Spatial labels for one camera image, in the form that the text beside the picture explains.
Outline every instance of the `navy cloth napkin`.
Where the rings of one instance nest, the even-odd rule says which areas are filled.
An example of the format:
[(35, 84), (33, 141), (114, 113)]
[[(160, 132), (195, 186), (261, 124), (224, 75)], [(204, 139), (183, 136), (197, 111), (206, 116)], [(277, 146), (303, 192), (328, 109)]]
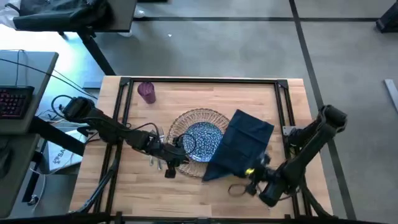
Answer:
[(244, 177), (246, 169), (266, 149), (273, 130), (273, 125), (236, 110), (207, 166), (203, 181), (228, 174)]

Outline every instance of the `wicker plate charger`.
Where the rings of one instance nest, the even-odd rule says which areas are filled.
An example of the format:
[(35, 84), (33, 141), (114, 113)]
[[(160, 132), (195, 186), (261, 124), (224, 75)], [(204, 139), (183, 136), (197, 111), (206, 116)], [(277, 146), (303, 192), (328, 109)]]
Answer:
[[(229, 119), (221, 113), (211, 109), (195, 109), (181, 114), (171, 125), (166, 141), (172, 143), (173, 138), (183, 133), (193, 124), (198, 122), (209, 122), (214, 124), (224, 134), (229, 124)], [(182, 174), (191, 177), (202, 178), (205, 175), (207, 162), (197, 162), (189, 158), (188, 164), (177, 167)]]

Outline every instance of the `gray floor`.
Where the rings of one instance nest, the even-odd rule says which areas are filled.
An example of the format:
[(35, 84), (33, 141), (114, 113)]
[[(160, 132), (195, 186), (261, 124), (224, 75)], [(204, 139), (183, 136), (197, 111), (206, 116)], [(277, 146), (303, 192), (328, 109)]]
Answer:
[[(300, 17), (380, 17), (395, 0), (296, 0)], [(288, 0), (173, 0), (143, 4), (147, 15), (185, 17), (292, 17)], [(398, 84), (398, 34), (380, 34), (373, 22), (302, 22), (323, 101), (348, 113), (346, 131), (335, 141), (359, 220), (398, 220), (394, 138), (398, 114), (383, 79)], [(134, 22), (134, 36), (99, 34), (97, 43), (119, 75), (303, 78), (312, 115), (317, 105), (294, 22)], [(0, 26), (0, 49), (56, 51), (56, 69), (78, 84), (103, 72), (76, 34), (16, 32)], [(70, 87), (51, 80), (40, 106)], [(335, 215), (345, 217), (327, 149), (322, 161)], [(67, 211), (54, 201), (70, 199), (75, 176), (48, 181), (35, 215)], [(15, 217), (30, 216), (16, 204)]]

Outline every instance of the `fork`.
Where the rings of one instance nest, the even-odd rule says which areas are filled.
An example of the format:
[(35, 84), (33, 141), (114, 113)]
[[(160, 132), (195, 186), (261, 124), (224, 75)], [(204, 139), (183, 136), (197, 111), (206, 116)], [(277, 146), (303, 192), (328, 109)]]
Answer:
[[(159, 128), (159, 138), (160, 138), (160, 142), (163, 142), (163, 140), (164, 140), (164, 132), (163, 132), (163, 128), (162, 127)], [(157, 160), (157, 169), (158, 170), (162, 170), (162, 160), (160, 160), (160, 159)]]
[[(158, 131), (159, 131), (159, 140), (160, 140), (160, 142), (163, 142), (163, 140), (164, 140), (163, 128), (160, 127), (160, 128), (158, 129)], [(154, 165), (154, 157), (153, 157), (153, 156), (149, 156), (149, 165), (150, 165), (150, 166), (153, 166), (153, 165)], [(162, 169), (162, 162), (161, 162), (160, 159), (157, 160), (157, 168), (158, 168), (158, 170), (161, 170), (161, 169)]]

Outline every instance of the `keyboard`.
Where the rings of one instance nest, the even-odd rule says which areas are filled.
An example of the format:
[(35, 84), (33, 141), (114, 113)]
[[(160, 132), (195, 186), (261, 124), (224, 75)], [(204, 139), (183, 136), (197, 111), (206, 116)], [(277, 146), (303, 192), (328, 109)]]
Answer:
[(24, 119), (34, 89), (32, 86), (0, 85), (0, 119)]

